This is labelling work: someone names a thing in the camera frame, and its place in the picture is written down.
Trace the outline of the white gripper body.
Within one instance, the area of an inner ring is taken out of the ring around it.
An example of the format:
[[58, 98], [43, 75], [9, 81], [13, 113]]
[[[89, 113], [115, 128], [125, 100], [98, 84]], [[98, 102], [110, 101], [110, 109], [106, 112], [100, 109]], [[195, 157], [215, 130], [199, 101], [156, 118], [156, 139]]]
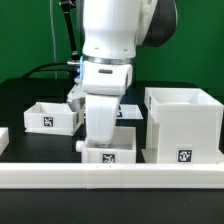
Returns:
[[117, 96], [86, 95], [86, 131], [90, 142], [111, 143], [119, 103]]

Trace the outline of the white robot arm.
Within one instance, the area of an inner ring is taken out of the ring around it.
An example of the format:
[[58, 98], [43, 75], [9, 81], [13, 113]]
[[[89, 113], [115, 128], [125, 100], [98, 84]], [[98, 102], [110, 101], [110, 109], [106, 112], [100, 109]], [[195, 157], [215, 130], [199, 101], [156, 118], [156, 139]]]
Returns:
[[166, 43], [177, 27], [177, 8], [175, 0], [77, 0], [77, 15], [84, 33], [87, 139], [107, 145], [132, 82], [136, 48]]

